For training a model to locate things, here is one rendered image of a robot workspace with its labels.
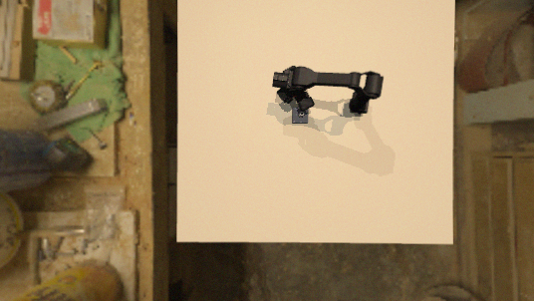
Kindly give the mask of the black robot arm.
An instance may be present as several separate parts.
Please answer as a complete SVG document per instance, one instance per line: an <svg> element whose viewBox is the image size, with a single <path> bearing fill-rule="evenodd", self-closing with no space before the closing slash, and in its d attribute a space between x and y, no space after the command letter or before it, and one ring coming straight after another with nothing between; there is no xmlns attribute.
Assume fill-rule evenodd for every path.
<svg viewBox="0 0 534 301"><path fill-rule="evenodd" d="M361 88L360 78L364 75L367 79L365 86ZM314 86L348 88L354 90L349 102L350 113L360 115L368 112L369 100L376 100L382 96L383 83L384 77L375 72L318 73L306 67L295 67L289 69L288 74L274 72L272 87L281 88L277 94L287 104L293 101L294 91L302 92Z"/></svg>

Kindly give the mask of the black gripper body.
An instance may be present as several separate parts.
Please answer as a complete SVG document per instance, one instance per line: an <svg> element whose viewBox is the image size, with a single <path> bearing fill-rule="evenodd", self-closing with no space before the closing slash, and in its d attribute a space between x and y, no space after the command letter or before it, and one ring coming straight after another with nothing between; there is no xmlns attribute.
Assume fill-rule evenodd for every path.
<svg viewBox="0 0 534 301"><path fill-rule="evenodd" d="M292 68L295 68L295 67L296 67L296 66L292 66L292 67L290 67L290 68L284 70L283 73L288 74L288 73L289 73L289 69L292 69ZM298 96L298 98L299 98L299 100L300 100L300 102L298 103L298 106L299 106L299 108L300 108L300 110L301 110L302 112L304 112L304 111L306 111L306 110L312 108L312 107L315 105L315 103L314 103L312 97L309 97L308 93L305 92L305 91L307 91L307 89L305 89L305 90L302 91L302 92L296 92L296 91L294 91L295 96ZM304 93L304 94L303 94L303 93ZM308 97L309 97L309 98L308 98Z"/></svg>

